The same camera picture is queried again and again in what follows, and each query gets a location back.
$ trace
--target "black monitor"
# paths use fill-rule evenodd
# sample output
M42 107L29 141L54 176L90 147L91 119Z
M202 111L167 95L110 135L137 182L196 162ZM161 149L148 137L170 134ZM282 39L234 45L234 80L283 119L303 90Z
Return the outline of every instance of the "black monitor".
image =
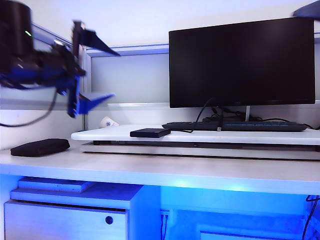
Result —
M314 48L299 17L170 31L170 107L314 104Z

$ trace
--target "black case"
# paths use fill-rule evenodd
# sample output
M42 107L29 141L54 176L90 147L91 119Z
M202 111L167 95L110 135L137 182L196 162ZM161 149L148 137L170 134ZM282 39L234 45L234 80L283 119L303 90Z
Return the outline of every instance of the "black case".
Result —
M130 137L138 138L160 138L171 133L170 129L165 128L143 128L130 132Z
M11 155L21 157L41 157L62 152L69 147L69 142L66 139L49 138L11 148Z

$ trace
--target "black keyboard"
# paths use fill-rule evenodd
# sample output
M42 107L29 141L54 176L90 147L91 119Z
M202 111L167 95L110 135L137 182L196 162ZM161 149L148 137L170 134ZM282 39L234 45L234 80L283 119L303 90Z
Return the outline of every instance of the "black keyboard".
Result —
M218 128L218 121L203 122L178 121L163 124L162 127L171 130L202 130L202 131L216 131ZM301 132L307 127L304 124L296 122L284 121L235 121L224 120L222 124L222 131L252 131L252 132Z

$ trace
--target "white drawer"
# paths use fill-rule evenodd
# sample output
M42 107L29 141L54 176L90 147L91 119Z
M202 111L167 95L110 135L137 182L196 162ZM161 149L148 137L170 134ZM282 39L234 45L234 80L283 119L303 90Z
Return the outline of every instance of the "white drawer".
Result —
M125 211L11 201L4 212L6 240L128 239Z

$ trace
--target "desk surface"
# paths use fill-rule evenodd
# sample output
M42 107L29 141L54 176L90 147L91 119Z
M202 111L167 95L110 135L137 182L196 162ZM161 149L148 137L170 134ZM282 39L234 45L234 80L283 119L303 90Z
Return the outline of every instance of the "desk surface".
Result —
M287 144L320 145L320 131L306 129L301 132L267 131L172 131L160 138L130 137L130 132L145 128L162 128L161 125L119 125L88 131L75 132L74 140L82 141L157 141L193 143L242 143L242 144Z
M83 153L82 142L45 157L0 152L1 174L244 192L320 194L320 161Z

